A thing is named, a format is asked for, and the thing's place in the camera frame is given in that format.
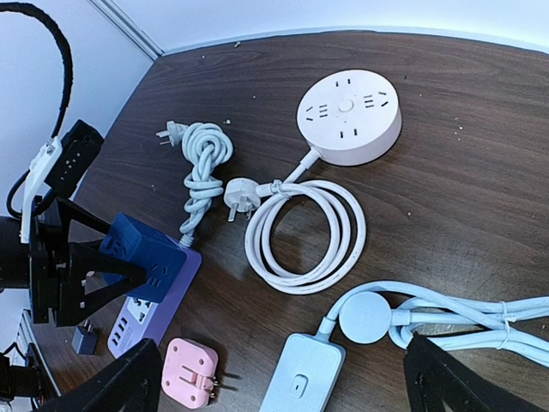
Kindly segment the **pink square plug adapter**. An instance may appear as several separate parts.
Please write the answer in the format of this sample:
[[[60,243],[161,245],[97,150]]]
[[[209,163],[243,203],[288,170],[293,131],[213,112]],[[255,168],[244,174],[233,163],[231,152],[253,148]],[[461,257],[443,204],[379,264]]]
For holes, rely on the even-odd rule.
[[[190,410],[216,402],[220,391],[237,392],[227,385],[228,373],[220,369],[219,351],[189,338],[173,338],[166,348],[161,388],[172,400]]]

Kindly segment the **blue cube socket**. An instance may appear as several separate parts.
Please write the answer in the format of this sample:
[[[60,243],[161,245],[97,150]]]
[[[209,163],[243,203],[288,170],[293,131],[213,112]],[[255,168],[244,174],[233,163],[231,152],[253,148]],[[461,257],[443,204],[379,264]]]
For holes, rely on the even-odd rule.
[[[117,214],[100,251],[145,269],[145,283],[128,296],[153,303],[164,300],[187,261],[187,253],[176,241],[124,213]]]

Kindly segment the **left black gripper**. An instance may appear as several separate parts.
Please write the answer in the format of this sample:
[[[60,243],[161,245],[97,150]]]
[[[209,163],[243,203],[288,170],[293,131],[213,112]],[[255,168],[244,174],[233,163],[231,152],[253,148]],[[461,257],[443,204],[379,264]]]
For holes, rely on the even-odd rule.
[[[36,324],[77,325],[147,280],[147,271],[136,264],[102,253],[88,244],[69,242],[62,317],[64,241],[69,239],[72,221],[103,235],[111,228],[106,221],[64,198],[54,201],[44,214],[31,219],[26,244],[20,239],[20,222],[13,217],[1,218],[1,289],[25,288]],[[89,272],[112,273],[122,279],[87,292],[85,284]]]

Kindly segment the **light blue power strip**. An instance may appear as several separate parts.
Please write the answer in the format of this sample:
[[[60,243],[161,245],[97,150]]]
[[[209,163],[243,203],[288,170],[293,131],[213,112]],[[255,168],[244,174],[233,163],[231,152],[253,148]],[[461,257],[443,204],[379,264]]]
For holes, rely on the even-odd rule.
[[[355,343],[371,344],[388,336],[406,349],[413,333],[428,324],[479,325],[480,331],[433,337],[431,342],[449,351],[504,349],[547,366],[548,342],[513,327],[517,321],[547,314],[546,296],[489,302],[448,296],[405,282],[368,282],[343,294],[315,334],[293,333],[287,338],[260,409],[325,409],[346,357],[346,350],[330,340],[335,327]]]

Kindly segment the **dark navy plug charger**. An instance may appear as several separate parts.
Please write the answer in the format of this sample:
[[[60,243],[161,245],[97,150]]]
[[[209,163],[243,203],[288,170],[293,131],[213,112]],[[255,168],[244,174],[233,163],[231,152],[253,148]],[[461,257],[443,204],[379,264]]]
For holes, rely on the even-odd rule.
[[[97,342],[98,334],[89,320],[86,320],[84,324],[79,324],[75,327],[72,347],[77,354],[94,355]]]

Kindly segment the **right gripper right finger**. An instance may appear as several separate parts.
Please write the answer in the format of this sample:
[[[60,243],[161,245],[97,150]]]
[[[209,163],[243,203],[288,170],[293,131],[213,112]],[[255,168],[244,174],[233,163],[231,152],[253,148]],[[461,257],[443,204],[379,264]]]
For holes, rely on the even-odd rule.
[[[481,378],[425,336],[413,335],[403,364],[412,411],[540,410]]]

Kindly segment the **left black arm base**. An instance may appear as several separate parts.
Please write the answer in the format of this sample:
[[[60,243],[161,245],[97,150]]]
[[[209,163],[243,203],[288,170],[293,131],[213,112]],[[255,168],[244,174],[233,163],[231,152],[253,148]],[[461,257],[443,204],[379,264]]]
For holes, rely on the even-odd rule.
[[[27,397],[41,407],[47,401],[60,397],[60,390],[37,344],[31,342],[27,345],[23,366],[10,363],[8,354],[14,349],[21,354],[16,342],[1,353],[1,401],[9,403],[16,397]]]

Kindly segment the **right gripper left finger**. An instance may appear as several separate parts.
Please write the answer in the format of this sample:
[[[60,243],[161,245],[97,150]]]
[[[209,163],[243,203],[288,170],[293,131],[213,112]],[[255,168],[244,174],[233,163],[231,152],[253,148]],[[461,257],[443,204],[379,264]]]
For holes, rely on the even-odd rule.
[[[156,411],[162,359],[143,339],[76,389],[48,401],[42,411]]]

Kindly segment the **round pink power socket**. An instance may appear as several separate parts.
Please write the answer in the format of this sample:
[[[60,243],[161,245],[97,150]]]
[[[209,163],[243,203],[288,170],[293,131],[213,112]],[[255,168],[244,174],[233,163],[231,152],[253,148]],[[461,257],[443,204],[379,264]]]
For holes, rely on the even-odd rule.
[[[244,251],[251,268],[272,288],[292,295],[315,294],[341,280],[357,263],[367,237],[365,213],[357,198],[332,181],[300,177],[317,161],[355,167],[374,161],[401,133],[398,94],[385,77],[369,70],[343,70],[312,85],[299,102],[299,132],[308,153],[283,180],[259,184],[235,178],[226,185],[228,219],[250,216]],[[275,260],[270,245],[275,218],[296,196],[308,197],[324,212],[330,232],[328,249],[312,270],[295,274]]]

